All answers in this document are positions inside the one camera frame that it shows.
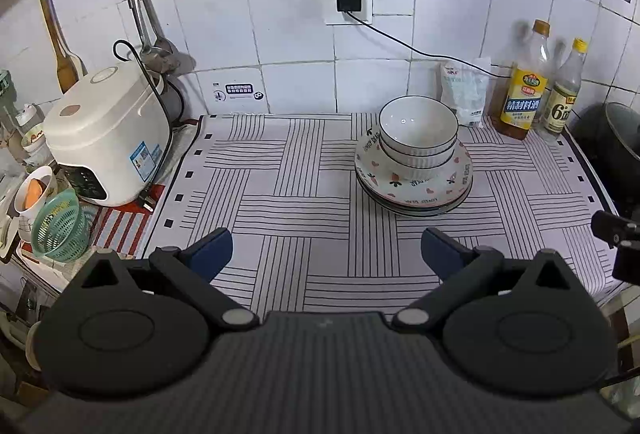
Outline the blue fried egg plate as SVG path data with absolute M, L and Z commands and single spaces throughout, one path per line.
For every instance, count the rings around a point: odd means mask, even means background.
M 389 211 L 405 217 L 434 217 L 437 215 L 446 214 L 452 211 L 453 209 L 456 209 L 458 206 L 460 206 L 472 191 L 472 189 L 469 188 L 468 190 L 465 191 L 464 194 L 460 195 L 459 198 L 455 199 L 450 203 L 444 204 L 442 206 L 431 207 L 430 209 L 415 209 L 414 207 L 402 206 L 398 203 L 386 201 L 383 198 L 381 198 L 379 195 L 377 195 L 375 192 L 373 192 L 371 189 L 369 189 L 367 186 L 362 186 L 362 190 L 380 206 L 383 206 Z

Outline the white rice cooker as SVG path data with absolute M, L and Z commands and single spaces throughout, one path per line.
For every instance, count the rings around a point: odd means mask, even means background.
M 134 61 L 83 77 L 43 122 L 47 145 L 79 198 L 102 206 L 134 201 L 170 146 L 170 124 Z

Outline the pink rabbit carrot plate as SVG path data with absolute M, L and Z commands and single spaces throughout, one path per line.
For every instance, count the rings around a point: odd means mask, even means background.
M 471 155 L 458 141 L 450 166 L 431 180 L 400 178 L 388 168 L 390 159 L 380 146 L 381 131 L 372 125 L 358 140 L 355 149 L 355 171 L 363 186 L 367 186 L 386 201 L 415 209 L 442 206 L 459 198 L 473 184 Z

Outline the red striped cloth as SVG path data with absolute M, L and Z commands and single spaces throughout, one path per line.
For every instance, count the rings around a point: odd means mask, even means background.
M 86 204 L 84 211 L 89 220 L 90 244 L 123 257 L 136 254 L 152 219 L 152 212 L 136 202 L 117 207 Z

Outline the white salt bag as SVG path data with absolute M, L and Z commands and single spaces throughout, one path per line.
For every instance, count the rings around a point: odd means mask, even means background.
M 480 58 L 466 65 L 457 61 L 440 64 L 440 101 L 447 105 L 465 127 L 482 127 L 490 76 L 490 59 Z

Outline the plain white bowl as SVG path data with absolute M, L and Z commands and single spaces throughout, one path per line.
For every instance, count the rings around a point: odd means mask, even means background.
M 387 159 L 386 163 L 387 168 L 393 174 L 397 174 L 400 178 L 408 179 L 410 181 L 431 180 L 439 175 L 442 175 L 451 164 L 451 162 L 448 161 L 436 167 L 415 168 L 402 165 L 393 159 Z

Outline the white vinegar bottle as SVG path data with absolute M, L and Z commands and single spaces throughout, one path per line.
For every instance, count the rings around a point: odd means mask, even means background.
M 582 87 L 582 69 L 587 51 L 588 44 L 583 39 L 575 38 L 570 55 L 556 72 L 536 127 L 536 133 L 544 141 L 552 142 L 558 138 L 568 122 Z

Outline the striped white table mat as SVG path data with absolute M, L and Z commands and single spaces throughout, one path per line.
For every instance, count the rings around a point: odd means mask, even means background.
M 440 215 L 398 215 L 372 199 L 356 150 L 372 114 L 205 116 L 138 246 L 185 247 L 231 232 L 219 290 L 255 313 L 379 310 L 395 313 L 438 286 L 420 238 L 434 227 L 462 244 L 529 259 L 558 251 L 599 304 L 623 290 L 615 252 L 590 230 L 608 206 L 570 139 L 514 140 L 491 127 L 462 129 L 444 185 L 466 199 Z

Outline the wooden spatula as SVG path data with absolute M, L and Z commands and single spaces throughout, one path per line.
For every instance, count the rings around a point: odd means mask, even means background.
M 58 23 L 52 0 L 39 0 L 44 25 L 49 34 L 56 63 L 56 78 L 63 94 L 72 88 L 86 73 L 84 62 L 68 47 L 62 27 Z

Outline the hanging metal ladle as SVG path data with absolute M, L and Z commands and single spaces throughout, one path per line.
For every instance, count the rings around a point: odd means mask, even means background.
M 140 39 L 140 58 L 160 75 L 174 73 L 180 66 L 175 46 L 165 37 L 151 0 L 126 0 Z

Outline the white ribbed bowl blue rim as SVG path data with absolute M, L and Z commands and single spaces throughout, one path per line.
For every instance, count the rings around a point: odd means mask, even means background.
M 378 113 L 383 142 L 412 157 L 430 157 L 447 150 L 458 138 L 456 114 L 442 102 L 422 96 L 390 100 Z

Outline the cooking wine bottle yellow label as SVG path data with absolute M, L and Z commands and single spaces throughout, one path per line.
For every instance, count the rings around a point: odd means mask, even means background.
M 549 33 L 548 22 L 534 22 L 512 66 L 506 88 L 495 97 L 491 123 L 499 134 L 524 140 L 533 126 L 550 75 Z

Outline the white cup with orange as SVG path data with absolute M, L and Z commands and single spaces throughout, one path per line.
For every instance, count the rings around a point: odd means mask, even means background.
M 58 180 L 50 166 L 36 168 L 18 188 L 14 209 L 18 214 L 18 235 L 26 243 L 32 238 L 32 225 L 43 206 L 58 193 Z

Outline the green plastic basket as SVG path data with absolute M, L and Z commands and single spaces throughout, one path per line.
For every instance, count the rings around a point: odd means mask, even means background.
M 76 192 L 66 189 L 40 209 L 32 224 L 32 251 L 38 259 L 77 261 L 89 246 L 89 224 Z

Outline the white wall socket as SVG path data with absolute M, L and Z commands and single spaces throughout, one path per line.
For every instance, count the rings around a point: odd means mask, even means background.
M 372 0 L 321 0 L 326 25 L 352 25 L 372 21 Z

